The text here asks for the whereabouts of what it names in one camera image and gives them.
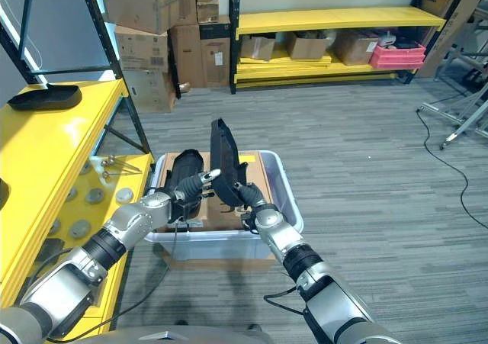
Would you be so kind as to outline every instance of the black cord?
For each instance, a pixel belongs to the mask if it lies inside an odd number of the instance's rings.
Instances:
[[[144,302],[150,295],[151,293],[153,293],[157,287],[162,283],[162,281],[165,279],[166,277],[166,273],[168,273],[168,270],[169,270],[169,266],[171,265],[172,261],[173,261],[173,255],[175,254],[175,247],[176,247],[176,236],[178,235],[178,229],[175,228],[175,237],[173,239],[173,247],[172,247],[172,250],[171,250],[171,258],[166,266],[166,269],[164,271],[164,273],[161,275],[161,278],[158,280],[158,282],[154,285],[154,287],[152,287],[149,292],[147,292],[144,297],[142,297],[139,301],[137,301],[135,304],[133,304],[132,306],[129,306],[128,308],[126,308],[125,310],[122,310],[121,312],[119,312],[117,315],[115,316],[112,316],[110,319],[107,319],[105,320],[103,323],[99,323],[98,325],[96,326],[93,326],[91,329],[89,330],[86,330],[84,333],[82,334],[79,334],[78,336],[72,338],[72,339],[69,339],[69,340],[56,340],[56,339],[51,339],[51,338],[47,338],[47,341],[48,342],[54,342],[54,343],[58,343],[58,344],[62,344],[62,343],[65,343],[65,342],[74,342],[75,340],[78,340],[78,339],[81,339],[83,336],[91,333],[93,330],[96,330],[98,329],[99,327],[103,326],[103,325],[106,325],[108,323],[110,323],[111,321],[114,321],[115,319],[119,318],[120,316],[124,315],[125,313],[129,312],[130,310],[133,310],[134,308],[136,308],[137,306],[139,306],[140,304],[142,304],[142,302]]]
[[[286,296],[287,294],[289,294],[289,293],[291,293],[293,291],[296,291],[296,290],[297,290],[297,287],[292,287],[292,288],[287,289],[286,291],[283,291],[283,292],[280,292],[280,293],[266,294],[266,295],[264,295],[262,297],[262,299],[265,300],[266,302],[268,302],[269,304],[275,306],[275,307],[280,307],[283,310],[290,311],[290,312],[296,313],[297,315],[303,316],[303,312],[300,312],[299,310],[295,310],[293,308],[286,307],[286,306],[284,306],[282,304],[279,304],[277,302],[274,302],[274,301],[271,301],[270,300],[270,298],[278,298],[278,297]]]
[[[68,249],[64,249],[64,250],[61,250],[61,251],[58,251],[56,252],[55,254],[52,254],[49,258],[47,258],[46,260],[44,260],[40,265],[39,265],[39,268],[36,269],[36,271],[32,274],[32,276],[30,277],[29,279],[29,282],[27,283],[27,286],[30,287],[37,279],[37,276],[39,275],[40,271],[43,270],[47,264],[49,264],[52,260],[54,260],[55,258],[57,258],[58,256],[61,256],[62,254],[66,254],[68,252],[70,252],[72,249],[71,248],[68,248]]]
[[[427,125],[427,123],[422,119],[422,117],[420,116],[420,112],[419,110],[417,109],[416,111],[417,113],[417,117],[419,117],[420,121],[422,122],[422,124],[424,124],[424,127],[426,128],[427,130],[427,137],[426,139],[424,140],[424,148],[425,150],[432,156],[434,157],[435,159],[437,159],[438,161],[442,162],[443,164],[445,164],[446,166],[450,167],[451,169],[453,169],[454,171],[457,171],[458,173],[460,173],[463,178],[464,178],[464,189],[463,191],[461,192],[460,196],[459,196],[459,199],[461,200],[461,205],[463,206],[463,209],[464,211],[467,213],[468,216],[471,217],[472,220],[474,220],[476,223],[478,223],[481,227],[484,227],[488,230],[488,226],[484,223],[481,223],[475,216],[473,216],[473,214],[470,213],[470,211],[466,208],[466,205],[464,204],[464,192],[467,190],[467,188],[469,187],[470,183],[469,181],[467,180],[467,176],[466,174],[464,174],[464,172],[462,172],[460,169],[458,169],[457,167],[454,167],[453,165],[451,165],[450,163],[444,161],[443,159],[441,159],[440,157],[436,156],[434,153],[432,153],[432,151],[429,149],[429,147],[427,146],[427,141],[430,139],[430,129],[429,129],[429,126]]]
[[[443,101],[451,100],[452,98],[458,98],[459,96],[466,97],[466,92],[462,92],[462,93],[457,94],[457,95],[449,96],[448,98],[442,98],[441,100],[437,100],[437,101],[434,101],[434,102],[429,102],[429,104],[437,104],[438,102],[443,102]]]

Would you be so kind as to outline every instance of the metal shelving unit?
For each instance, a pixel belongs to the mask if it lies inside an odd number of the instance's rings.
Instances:
[[[454,12],[457,3],[460,0],[454,0],[450,8],[449,16]],[[273,74],[267,77],[262,73],[261,78],[258,73],[247,75],[239,73],[239,39],[243,34],[257,34],[277,31],[294,31],[294,30],[315,30],[326,28],[350,28],[350,27],[437,27],[435,36],[427,46],[430,50],[442,29],[445,20],[424,12],[416,7],[370,7],[370,8],[342,8],[342,9],[324,9],[310,11],[282,11],[282,12],[264,12],[253,14],[240,14],[240,0],[229,0],[229,16],[231,23],[230,38],[230,90],[236,93],[237,88],[255,87],[260,85],[285,85],[314,82],[329,82],[334,80],[356,80],[356,79],[382,79],[397,76],[398,72],[406,73],[405,83],[410,82],[416,71],[375,71],[372,68],[366,68],[365,71],[359,71],[358,68],[349,69],[347,66],[341,66],[340,63],[332,66],[330,70],[322,71],[310,70],[306,75],[285,73],[278,77]],[[239,83],[240,79],[252,76],[256,81]]]
[[[39,83],[37,77],[40,75],[54,75],[54,74],[77,73],[77,72],[99,72],[105,70],[112,70],[114,72],[115,78],[123,79],[125,83],[124,74],[122,73],[122,68],[120,67],[120,64],[117,59],[117,55],[115,54],[115,50],[111,44],[111,40],[108,35],[107,28],[105,27],[105,22],[101,15],[100,8],[98,7],[97,0],[85,0],[85,2],[86,2],[88,12],[90,13],[91,19],[93,21],[93,25],[95,26],[98,37],[100,38],[100,42],[104,49],[105,56],[107,57],[108,60],[107,65],[75,67],[75,68],[66,68],[66,69],[42,69],[37,71],[32,70],[24,60],[24,43],[25,43],[27,30],[29,28],[29,16],[31,12],[30,9],[32,5],[32,0],[24,0],[21,33],[20,33],[20,40],[19,40],[18,47],[12,41],[8,32],[0,22],[0,43],[4,47],[5,52],[10,57],[11,61],[17,67],[18,71],[24,77],[27,84]],[[181,92],[178,84],[178,73],[176,71],[175,56],[173,53],[172,41],[169,35],[168,35],[168,49],[169,49],[169,69],[171,72],[172,83],[175,88],[176,97],[180,98]],[[109,118],[108,122],[105,124],[102,134],[98,139],[98,142],[95,144],[95,148],[93,149],[93,154],[97,153],[107,133],[112,133],[116,137],[129,143],[131,146],[134,146],[135,148],[139,149],[143,153],[151,153],[151,149],[149,147],[146,134],[144,133],[143,126],[140,123],[139,115],[137,114],[132,97],[129,92],[127,92],[127,94],[128,94],[127,96],[123,97],[123,101],[119,101],[117,103],[117,107],[115,108],[115,111]],[[125,136],[124,134],[115,130],[112,127],[112,124],[115,119],[115,115],[119,110],[122,102],[127,107],[127,110],[130,115],[130,119],[132,120],[133,125],[137,132],[137,136],[139,137],[140,144],[134,142],[132,139],[130,139],[129,137]]]

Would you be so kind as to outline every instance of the shelf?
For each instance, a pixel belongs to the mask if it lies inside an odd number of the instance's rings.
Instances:
[[[0,109],[0,176],[10,195],[2,221],[2,307],[14,302],[69,189],[120,96],[122,80],[70,82],[82,101],[63,111]],[[30,85],[23,91],[40,88]]]
[[[349,27],[433,26],[439,31],[444,22],[412,6],[262,12],[239,16],[236,39],[243,34]]]
[[[84,175],[79,175],[76,179],[73,186],[76,187],[78,194],[73,200],[64,203],[58,214],[61,227],[55,234],[49,236],[49,238],[63,240],[65,242],[64,249],[67,247],[83,245],[93,233],[100,229],[104,222],[110,219],[112,214],[120,207],[120,204],[115,201],[115,193],[118,190],[121,188],[131,188],[134,194],[133,201],[136,201],[143,196],[149,167],[153,161],[152,156],[118,156],[117,158],[138,167],[142,173],[135,175],[116,175],[104,179],[101,176],[104,168],[100,165],[100,162],[104,157],[90,157],[90,172]],[[110,167],[107,168],[107,170],[117,172],[117,170],[120,169]],[[93,188],[101,188],[104,191],[105,195],[101,203],[89,204],[85,201],[86,194]],[[87,236],[82,239],[74,240],[69,235],[69,228],[72,223],[78,219],[88,220],[91,224],[91,229]],[[86,310],[84,317],[65,339],[83,333],[94,325],[98,325],[112,316],[120,287],[120,281],[122,279],[122,274],[124,273],[126,259],[127,254],[110,269],[107,278],[101,286],[101,292],[98,299],[95,300],[96,305],[90,306],[90,308]],[[109,326],[110,324],[107,324],[106,326],[95,330],[92,335],[108,331]]]
[[[342,82],[342,81],[366,81],[372,79],[395,79],[398,75],[395,72],[358,74],[348,76],[322,76],[322,77],[301,77],[297,79],[280,78],[264,79],[260,81],[244,81],[236,84],[237,88],[251,88],[263,86],[280,86],[280,85],[303,85],[309,83],[321,82]]]
[[[249,79],[275,79],[283,77],[305,77],[305,76],[330,76],[330,75],[347,75],[369,72],[391,72],[384,69],[375,69],[369,64],[357,66],[347,66],[337,59],[332,58],[332,63],[328,66],[303,66],[290,67],[289,69],[263,68],[263,69],[241,69],[238,70],[234,79],[236,83]]]

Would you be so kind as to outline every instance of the translucent storage bin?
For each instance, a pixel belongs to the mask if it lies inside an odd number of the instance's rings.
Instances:
[[[295,230],[301,233],[303,218],[298,210],[280,157],[272,151],[259,151],[259,153],[268,176],[274,204],[286,216]],[[165,156],[161,156],[157,162],[151,182],[153,187],[157,186],[164,158]],[[146,240],[160,243],[166,250],[171,251],[174,237],[174,232],[151,232],[146,236]],[[262,242],[261,237],[253,235],[249,231],[197,231],[178,232],[173,258],[176,260],[265,259],[270,253],[269,247]]]

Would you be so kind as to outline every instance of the gray carpet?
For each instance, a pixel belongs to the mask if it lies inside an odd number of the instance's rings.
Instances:
[[[423,149],[415,109],[458,91],[419,79],[238,92],[194,90],[172,114],[142,114],[156,157],[208,150],[210,122],[230,125],[240,149],[271,149],[287,170],[305,220],[304,236],[369,304],[372,314],[408,343],[488,342],[488,230],[463,211],[462,177]],[[488,140],[438,145],[453,127],[422,113],[431,148],[470,179],[465,202],[488,223]],[[126,114],[114,127],[133,134]],[[108,137],[101,154],[135,153]],[[142,242],[126,269],[119,309],[157,281],[160,246]],[[263,294],[292,286],[268,272],[170,271],[164,283],[117,327],[190,324],[242,329],[260,323],[275,342],[314,342],[303,319],[266,304]],[[296,295],[281,299],[292,307]]]

